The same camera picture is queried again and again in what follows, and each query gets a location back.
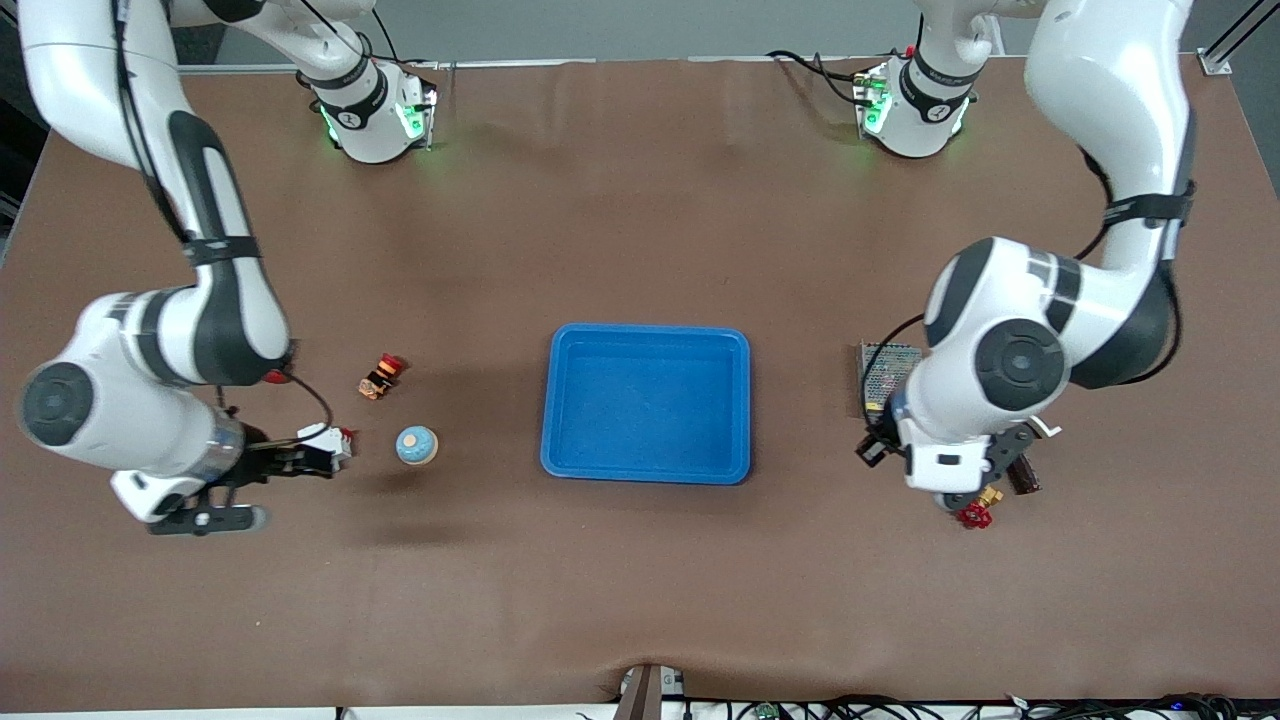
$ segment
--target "black strap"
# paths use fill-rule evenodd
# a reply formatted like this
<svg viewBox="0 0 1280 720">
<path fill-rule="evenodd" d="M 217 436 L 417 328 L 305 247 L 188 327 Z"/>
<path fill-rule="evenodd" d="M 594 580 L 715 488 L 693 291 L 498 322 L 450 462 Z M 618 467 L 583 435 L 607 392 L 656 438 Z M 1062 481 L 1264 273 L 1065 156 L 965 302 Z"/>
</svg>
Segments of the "black strap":
<svg viewBox="0 0 1280 720">
<path fill-rule="evenodd" d="M 320 105 L 325 109 L 332 122 L 347 129 L 365 129 L 369 126 L 369 118 L 374 117 L 374 113 L 380 110 L 383 102 L 387 101 L 388 88 L 387 76 L 379 72 L 374 91 L 364 100 L 351 105 L 334 105 L 321 100 Z"/>
<path fill-rule="evenodd" d="M 899 87 L 902 88 L 902 97 L 915 108 L 923 122 L 929 124 L 945 123 L 968 100 L 968 92 L 963 92 L 950 100 L 942 100 L 924 92 L 911 79 L 910 68 L 910 65 L 902 65 L 902 72 L 897 78 Z"/>
<path fill-rule="evenodd" d="M 1196 181 L 1187 181 L 1187 192 L 1181 195 L 1134 195 L 1107 205 L 1102 214 L 1102 227 L 1133 219 L 1181 220 L 1192 211 L 1192 196 L 1196 195 Z"/>
<path fill-rule="evenodd" d="M 192 268 L 212 265 L 236 258 L 261 258 L 257 240 L 253 237 L 220 237 L 216 240 L 193 240 L 182 246 L 182 254 Z"/>
<path fill-rule="evenodd" d="M 920 68 L 920 74 L 923 74 L 924 77 L 932 79 L 938 85 L 945 85 L 947 87 L 961 87 L 965 85 L 973 85 L 973 81 L 978 79 L 978 76 L 982 74 L 980 69 L 977 73 L 970 73 L 961 77 L 948 76 L 942 70 L 937 70 L 932 65 L 924 61 L 924 56 L 920 55 L 919 46 L 915 47 L 915 55 L 911 56 L 911 61 L 915 63 L 915 67 Z"/>
</svg>

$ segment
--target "brown fabric surface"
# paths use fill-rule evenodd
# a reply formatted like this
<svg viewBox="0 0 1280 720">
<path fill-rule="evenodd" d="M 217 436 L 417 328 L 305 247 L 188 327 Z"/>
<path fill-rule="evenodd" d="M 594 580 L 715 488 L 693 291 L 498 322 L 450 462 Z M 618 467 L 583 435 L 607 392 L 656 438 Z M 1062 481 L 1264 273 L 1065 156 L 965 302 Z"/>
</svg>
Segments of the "brown fabric surface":
<svg viewBox="0 0 1280 720">
<path fill-rule="evenodd" d="M 243 502 L 261 533 L 148 537 L 108 471 L 0 424 L 0 710 L 584 702 L 632 664 L 703 696 L 1280 694 L 1276 199 L 1230 82 L 1190 70 L 1201 183 L 1187 340 L 1157 380 L 1070 389 L 1044 492 L 965 532 L 854 454 L 850 347 L 923 307 L 992 233 L 1057 252 L 1102 195 L 991 63 L 940 156 L 856 140 L 847 105 L 767 63 L 439 77 L 439 146 L 328 147 L 288 76 L 188 81 L 358 456 Z M 111 291 L 191 277 L 137 176 L 52 140 L 0 273 L 0 407 Z M 538 461 L 568 322 L 730 325 L 754 355 L 736 488 L 591 483 Z M 904 340 L 920 342 L 918 334 Z M 381 352 L 403 384 L 370 402 Z M 275 436 L 292 387 L 232 389 Z M 396 433 L 442 441 L 425 468 Z"/>
</svg>

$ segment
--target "cable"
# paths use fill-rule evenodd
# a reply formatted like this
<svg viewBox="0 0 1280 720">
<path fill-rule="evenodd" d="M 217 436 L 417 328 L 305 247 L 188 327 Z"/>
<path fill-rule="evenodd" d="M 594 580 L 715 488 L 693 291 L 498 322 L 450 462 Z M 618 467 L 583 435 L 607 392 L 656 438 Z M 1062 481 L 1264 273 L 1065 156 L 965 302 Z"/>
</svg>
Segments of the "cable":
<svg viewBox="0 0 1280 720">
<path fill-rule="evenodd" d="M 392 49 L 392 56 L 390 58 L 388 58 L 387 55 L 375 55 L 371 51 L 356 50 L 349 42 L 347 42 L 347 38 L 343 37 L 338 32 L 338 28 L 329 20 L 329 18 L 324 17 L 323 14 L 320 14 L 320 10 L 316 10 L 315 5 L 312 5 L 310 0 L 298 0 L 298 3 L 302 3 L 302 5 L 306 6 L 307 10 L 311 10 L 311 14 L 315 15 L 317 20 L 320 20 L 321 23 L 324 23 L 324 26 L 326 28 L 329 28 L 329 32 L 332 32 L 334 35 L 334 37 L 337 37 L 343 45 L 347 46 L 347 49 L 349 49 L 356 55 L 360 55 L 361 58 L 371 58 L 374 60 L 387 60 L 387 61 L 390 61 L 390 63 L 396 63 L 398 65 L 411 65 L 413 63 L 429 63 L 430 61 L 430 60 L 425 60 L 422 58 L 411 58 L 411 59 L 407 59 L 407 60 L 402 60 L 399 58 L 399 55 L 396 54 L 396 45 L 392 42 L 392 36 L 387 32 L 387 26 L 383 24 L 383 19 L 380 17 L 378 17 L 378 10 L 374 10 L 374 18 L 378 19 L 378 26 L 383 28 L 383 36 L 387 37 L 387 45 Z M 357 32 L 356 35 L 358 37 L 364 37 L 365 40 L 369 40 L 365 36 L 365 33 L 362 33 L 362 32 Z"/>
<path fill-rule="evenodd" d="M 737 716 L 733 717 L 733 720 L 742 720 L 744 717 L 746 717 L 748 712 L 755 710 L 756 707 L 759 707 L 762 705 L 764 705 L 764 703 L 763 702 L 749 702 L 749 703 L 746 703 L 746 707 L 744 707 L 742 710 L 737 711 Z"/>
<path fill-rule="evenodd" d="M 387 40 L 387 47 L 392 51 L 392 58 L 399 63 L 399 53 L 396 51 L 396 44 L 392 42 L 392 35 L 387 32 L 387 26 L 383 24 L 383 17 L 378 14 L 378 8 L 372 8 L 370 12 L 374 13 L 374 19 L 378 20 L 378 27 L 383 31 L 383 37 Z"/>
<path fill-rule="evenodd" d="M 767 53 L 765 56 L 774 58 L 774 59 L 777 59 L 777 58 L 786 58 L 788 60 L 795 60 L 796 63 L 800 64 L 801 68 L 804 68 L 804 69 L 806 69 L 806 70 L 809 70 L 812 73 L 820 74 L 823 77 L 823 79 L 827 81 L 827 87 L 829 87 L 831 91 L 835 92 L 836 96 L 840 97 L 841 100 L 844 100 L 845 102 L 849 102 L 851 105 L 856 105 L 859 108 L 869 108 L 870 106 L 870 101 L 869 100 L 863 100 L 860 97 L 854 97 L 852 95 L 845 95 L 844 91 L 841 91 L 838 87 L 836 87 L 836 82 L 835 81 L 837 81 L 837 79 L 841 81 L 841 82 L 854 82 L 854 74 L 833 73 L 833 72 L 828 70 L 827 65 L 823 64 L 823 61 L 822 61 L 822 54 L 819 54 L 819 53 L 814 53 L 813 54 L 813 63 L 809 63 L 809 60 L 805 60 L 804 58 L 801 58 L 800 55 L 796 55 L 795 53 L 792 53 L 790 50 L 774 50 L 772 53 Z"/>
<path fill-rule="evenodd" d="M 863 100 L 860 97 L 854 97 L 852 95 L 845 95 L 844 92 L 840 91 L 838 87 L 836 87 L 835 81 L 832 81 L 831 73 L 827 72 L 827 65 L 822 64 L 822 55 L 819 55 L 818 53 L 814 53 L 813 54 L 813 61 L 818 64 L 818 72 L 822 73 L 822 77 L 827 81 L 827 87 L 829 87 L 831 91 L 835 92 L 837 97 L 840 97 L 845 102 L 849 102 L 850 105 L 856 105 L 859 108 L 870 108 L 872 106 L 872 101 L 870 100 Z"/>
<path fill-rule="evenodd" d="M 1169 343 L 1169 350 L 1165 351 L 1165 357 L 1157 363 L 1155 368 L 1135 378 L 1129 378 L 1128 380 L 1119 383 L 1123 386 L 1138 384 L 1158 375 L 1165 368 L 1169 366 L 1170 363 L 1174 361 L 1174 356 L 1178 355 L 1178 348 L 1183 343 L 1183 307 L 1181 302 L 1178 300 L 1178 284 L 1174 282 L 1172 270 L 1162 268 L 1156 272 L 1160 274 L 1160 282 L 1165 283 L 1165 292 L 1169 293 L 1169 309 L 1174 313 L 1174 340 Z"/>
<path fill-rule="evenodd" d="M 809 70 L 810 73 L 823 74 L 822 70 L 818 69 L 817 65 L 809 63 L 809 60 L 805 60 L 804 58 L 801 58 L 800 55 L 796 55 L 795 53 L 792 53 L 790 50 L 774 50 L 773 53 L 765 53 L 764 56 L 765 58 L 773 58 L 773 59 L 786 58 L 788 60 L 795 60 L 796 63 L 800 64 L 801 68 Z M 854 82 L 854 76 L 851 76 L 851 74 L 847 74 L 847 76 L 842 74 L 842 73 L 829 73 L 829 74 L 835 79 L 841 79 L 841 81 L 845 81 L 845 82 Z"/>
<path fill-rule="evenodd" d="M 288 370 L 280 370 L 280 374 L 284 375 L 285 378 L 288 378 L 289 380 L 297 383 L 298 387 L 301 387 L 302 389 L 307 391 L 311 395 L 311 397 L 316 398 L 316 402 L 320 404 L 320 407 L 324 407 L 324 424 L 320 427 L 319 430 L 316 430 L 316 432 L 314 432 L 311 434 L 306 434 L 306 436 L 302 436 L 302 437 L 294 437 L 294 438 L 289 438 L 289 439 L 275 439 L 275 441 L 269 441 L 269 442 L 256 442 L 256 443 L 250 445 L 246 450 L 270 450 L 273 447 L 288 447 L 291 445 L 303 443 L 303 442 L 306 442 L 308 439 L 314 439 L 314 438 L 317 438 L 317 437 L 323 436 L 329 428 L 333 427 L 333 407 L 329 407 L 329 404 L 325 401 L 324 396 L 321 396 L 319 392 L 316 392 L 315 388 L 312 388 L 307 383 L 302 382 L 302 379 L 300 379 L 293 373 L 291 373 Z"/>
<path fill-rule="evenodd" d="M 1231 29 L 1235 29 L 1240 24 L 1240 20 L 1243 20 L 1244 18 L 1247 18 L 1248 15 L 1251 15 L 1253 13 L 1253 10 L 1257 9 L 1257 6 L 1258 6 L 1258 4 L 1254 3 L 1253 8 L 1249 8 L 1248 13 L 1245 13 L 1244 15 L 1240 15 L 1240 19 L 1235 20 L 1235 24 L 1231 26 Z M 1239 47 L 1240 44 L 1243 44 L 1245 40 L 1248 40 L 1251 35 L 1253 35 L 1254 32 L 1257 32 L 1257 29 L 1260 27 L 1262 27 L 1268 19 L 1271 19 L 1271 15 L 1274 15 L 1276 10 L 1280 10 L 1280 5 L 1272 5 L 1271 9 L 1267 10 L 1267 14 L 1262 15 L 1262 19 L 1260 19 L 1257 23 L 1254 23 L 1253 27 L 1251 27 L 1249 29 L 1247 29 L 1244 32 L 1244 35 L 1242 35 L 1239 37 L 1239 40 L 1236 40 L 1234 44 L 1231 44 L 1231 46 L 1226 49 L 1226 53 L 1222 53 L 1222 56 L 1224 58 L 1231 56 L 1231 53 L 1235 53 L 1235 49 Z"/>
<path fill-rule="evenodd" d="M 138 164 L 138 172 L 142 174 L 142 184 L 146 186 L 147 193 L 151 195 L 156 209 L 160 210 L 160 217 L 164 218 L 165 224 L 169 225 L 174 237 L 178 238 L 178 242 L 186 245 L 188 242 L 187 232 L 183 229 L 182 222 L 178 219 L 178 213 L 169 201 L 169 196 L 160 184 L 160 178 L 155 169 L 155 156 L 151 154 L 151 146 L 147 143 L 146 131 L 142 127 L 142 113 L 138 111 L 137 99 L 133 96 L 133 83 L 129 79 L 129 68 L 124 53 L 124 28 L 128 20 L 125 13 L 120 12 L 120 0 L 111 0 L 111 18 L 114 20 L 113 32 L 115 36 L 115 85 L 120 101 L 120 117 L 124 120 L 124 133 L 129 137 L 133 159 Z"/>
<path fill-rule="evenodd" d="M 884 346 L 893 342 L 893 338 L 902 334 L 902 331 L 922 320 L 924 320 L 923 313 L 911 318 L 910 320 L 906 320 L 901 325 L 893 328 L 893 331 L 890 332 L 887 336 L 884 336 L 884 340 L 882 340 L 881 343 L 876 346 L 876 350 L 872 351 L 872 356 L 867 361 L 867 366 L 863 368 L 863 382 L 858 383 L 858 400 L 860 401 L 863 407 L 863 421 L 867 423 L 867 432 L 874 436 L 876 439 L 878 439 L 881 443 L 884 445 L 884 447 L 891 448 L 890 450 L 891 452 L 899 452 L 897 445 L 888 442 L 887 438 L 879 434 L 879 430 L 872 424 L 870 414 L 867 411 L 867 380 L 870 378 L 872 370 L 876 368 L 876 363 L 879 360 L 881 351 L 884 350 Z"/>
</svg>

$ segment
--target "small toy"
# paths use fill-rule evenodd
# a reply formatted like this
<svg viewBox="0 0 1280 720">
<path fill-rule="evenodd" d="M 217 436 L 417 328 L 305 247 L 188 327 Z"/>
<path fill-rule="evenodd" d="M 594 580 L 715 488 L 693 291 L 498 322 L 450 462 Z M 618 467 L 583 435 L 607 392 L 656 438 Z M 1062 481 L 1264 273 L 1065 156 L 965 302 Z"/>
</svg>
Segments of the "small toy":
<svg viewBox="0 0 1280 720">
<path fill-rule="evenodd" d="M 324 427 L 324 423 L 316 423 L 314 425 L 307 425 L 298 430 L 298 437 L 307 437 L 308 434 L 319 430 Z M 351 460 L 351 438 L 352 432 L 347 428 L 334 428 L 330 427 L 319 436 L 302 441 L 302 445 L 308 447 L 315 447 L 316 450 L 324 450 L 325 452 L 333 454 L 333 471 L 337 473 L 339 462 L 343 460 Z"/>
<path fill-rule="evenodd" d="M 982 492 L 978 493 L 978 497 L 973 502 L 956 511 L 956 519 L 965 528 L 984 529 L 987 525 L 991 525 L 991 506 L 1004 500 L 1004 497 L 1005 493 L 987 486 L 982 488 Z"/>
<path fill-rule="evenodd" d="M 404 370 L 404 363 L 399 357 L 384 352 L 374 372 L 360 380 L 360 395 L 369 400 L 378 400 L 396 384 L 396 375 L 399 375 L 402 370 Z"/>
<path fill-rule="evenodd" d="M 435 433 L 422 425 L 404 428 L 396 438 L 396 455 L 406 465 L 426 465 L 435 457 L 435 451 L 440 443 Z"/>
</svg>

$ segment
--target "circuit board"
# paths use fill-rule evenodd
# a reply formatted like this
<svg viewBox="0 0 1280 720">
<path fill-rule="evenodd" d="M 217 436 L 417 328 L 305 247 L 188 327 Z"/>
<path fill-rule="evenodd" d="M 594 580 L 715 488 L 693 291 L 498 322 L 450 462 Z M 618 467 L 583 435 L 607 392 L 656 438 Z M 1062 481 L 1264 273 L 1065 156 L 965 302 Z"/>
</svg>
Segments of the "circuit board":
<svg viewBox="0 0 1280 720">
<path fill-rule="evenodd" d="M 873 423 L 884 411 L 888 396 L 902 384 L 908 373 L 923 357 L 919 347 L 891 342 L 881 351 L 879 357 L 876 359 L 876 366 L 868 375 L 867 363 L 870 361 L 879 343 L 876 342 L 864 342 L 858 347 L 858 382 L 867 383 L 867 415 Z"/>
</svg>

